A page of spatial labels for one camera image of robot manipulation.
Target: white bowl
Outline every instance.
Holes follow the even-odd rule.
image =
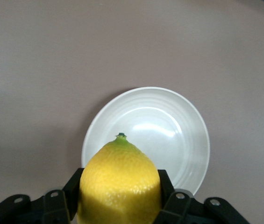
[[[82,167],[118,133],[165,169],[176,189],[195,194],[209,162],[206,125],[183,96],[159,87],[127,91],[106,104],[93,119],[82,148]]]

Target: bolt hole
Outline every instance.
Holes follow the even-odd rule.
[[[58,192],[56,191],[51,194],[51,197],[56,197],[56,196],[58,196]]]
[[[182,194],[182,193],[177,193],[175,196],[176,196],[178,199],[184,199],[184,198],[185,198],[185,195]]]
[[[216,200],[216,199],[211,199],[211,200],[210,200],[210,203],[211,203],[212,205],[214,205],[214,206],[219,206],[219,205],[220,205],[220,202],[219,202],[218,200]]]
[[[18,198],[16,198],[16,199],[14,200],[14,203],[20,203],[20,202],[22,202],[22,201],[23,201],[23,198],[18,197]]]

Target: lemon peel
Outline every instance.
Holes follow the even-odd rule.
[[[161,209],[154,163],[119,133],[86,165],[78,198],[78,224],[151,224]]]

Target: lemon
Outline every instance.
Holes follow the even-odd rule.
[[[119,133],[82,173],[78,224],[151,224],[160,209],[157,168]]]

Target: tabletop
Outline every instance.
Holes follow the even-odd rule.
[[[195,198],[263,224],[262,0],[0,0],[0,202],[63,186],[95,115],[145,86],[181,94],[205,121]]]

